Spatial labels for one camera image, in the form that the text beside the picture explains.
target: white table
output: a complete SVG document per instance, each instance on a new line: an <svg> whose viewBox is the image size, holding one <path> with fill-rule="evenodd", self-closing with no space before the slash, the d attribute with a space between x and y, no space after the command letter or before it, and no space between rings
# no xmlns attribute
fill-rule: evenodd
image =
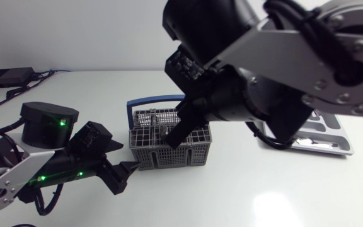
<svg viewBox="0 0 363 227"><path fill-rule="evenodd" d="M19 118L23 102L75 108L74 132L89 120L102 123L125 144L109 160L132 161L126 102L172 94L181 91L161 71L60 73L0 107L0 127ZM136 171L116 196L98 177L69 182L48 216L17 200L0 211L0 226L363 226L363 118L340 120L353 156L276 151L244 123L212 122L205 166ZM46 201L54 190L43 189Z"/></svg>

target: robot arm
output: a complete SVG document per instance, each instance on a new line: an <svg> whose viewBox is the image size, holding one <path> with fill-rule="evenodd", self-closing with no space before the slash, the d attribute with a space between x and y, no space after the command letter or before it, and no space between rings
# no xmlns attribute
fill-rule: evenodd
<svg viewBox="0 0 363 227"><path fill-rule="evenodd" d="M138 162L112 165L106 153L123 147L99 123L88 122L69 140L78 111L49 103L24 103L22 118L0 129L0 210L16 198L34 202L40 215L55 206L62 185L100 177L117 195L127 186ZM6 134L24 124L22 134ZM52 202L44 207L40 188L58 185Z"/></svg>
<svg viewBox="0 0 363 227"><path fill-rule="evenodd" d="M181 45L165 72L186 94L177 147L206 121L265 121L291 141L314 109L363 116L363 0L311 12L268 0L258 21L242 1L169 0L163 26Z"/></svg>

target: green led light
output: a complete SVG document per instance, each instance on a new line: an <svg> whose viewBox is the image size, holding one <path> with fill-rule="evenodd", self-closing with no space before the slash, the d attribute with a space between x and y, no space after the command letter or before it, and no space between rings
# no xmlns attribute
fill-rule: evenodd
<svg viewBox="0 0 363 227"><path fill-rule="evenodd" d="M45 180L45 179L46 179L45 176L40 176L40 177L37 178L37 181L42 181L42 180Z"/></svg>
<svg viewBox="0 0 363 227"><path fill-rule="evenodd" d="M61 119L60 120L60 125L61 126L64 126L64 125L66 125L67 124L67 120L66 119Z"/></svg>

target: black cable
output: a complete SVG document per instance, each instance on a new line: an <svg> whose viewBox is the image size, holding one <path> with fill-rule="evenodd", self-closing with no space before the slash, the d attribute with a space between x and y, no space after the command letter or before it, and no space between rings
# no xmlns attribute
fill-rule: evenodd
<svg viewBox="0 0 363 227"><path fill-rule="evenodd" d="M11 145L16 159L18 160L18 163L22 161L22 157L20 156L20 152L18 150L18 147L16 146L15 142L13 141L12 138L10 138L7 134L1 134L1 136L9 143L9 145Z"/></svg>
<svg viewBox="0 0 363 227"><path fill-rule="evenodd" d="M44 208L44 200L43 200L42 191L40 189L38 189L38 191L36 193L35 205L36 205L36 210L39 215L46 216L46 215L50 214L50 212L54 209L55 205L58 202L58 199L60 197L63 186L64 186L63 183L60 183L57 185L57 189L55 190L55 192L53 192L54 196L46 208Z"/></svg>
<svg viewBox="0 0 363 227"><path fill-rule="evenodd" d="M280 14L292 23L305 38L318 57L336 70L336 77L343 85L351 85L359 82L359 65L336 38L335 34L317 16L320 9L312 12L306 11L298 3L291 0L268 0L264 4L267 13L274 20L276 26L280 23L275 20L275 14Z"/></svg>
<svg viewBox="0 0 363 227"><path fill-rule="evenodd" d="M23 125L25 123L25 121L21 118L19 119L17 122L11 124L11 125L8 125L6 127L3 127L0 129L0 135L2 134L5 134L9 131L12 131L13 129L16 129L17 127Z"/></svg>
<svg viewBox="0 0 363 227"><path fill-rule="evenodd" d="M265 134L263 134L260 129L253 123L253 122L246 122L246 125L249 127L249 129L254 133L255 137L258 137L261 141L263 141L268 146L278 149L278 150L286 150L291 148L292 144L295 140L292 140L290 142L284 143L280 142L274 138L268 137Z"/></svg>
<svg viewBox="0 0 363 227"><path fill-rule="evenodd" d="M15 226L12 226L12 227L36 227L32 224L17 224Z"/></svg>
<svg viewBox="0 0 363 227"><path fill-rule="evenodd" d="M37 80L39 80L36 84L34 84L33 86L29 86L27 89L25 89L24 91L18 93L18 94L14 94L14 95L11 95L9 96L7 99L3 100L0 102L0 106L12 99L14 99L15 97L17 96L20 96L24 93L26 93L27 91L31 90L32 88L35 88L37 87L38 85L40 85L41 83L43 83L46 79L50 78L52 75L54 75L56 72L59 72L59 71L65 71L65 72L69 72L68 70L49 70L49 71L45 71L45 72L42 72L42 73L35 73L34 75L37 75L37 76L41 76L43 74L46 74L48 73L48 75L46 76L43 76L41 78L37 78Z"/></svg>

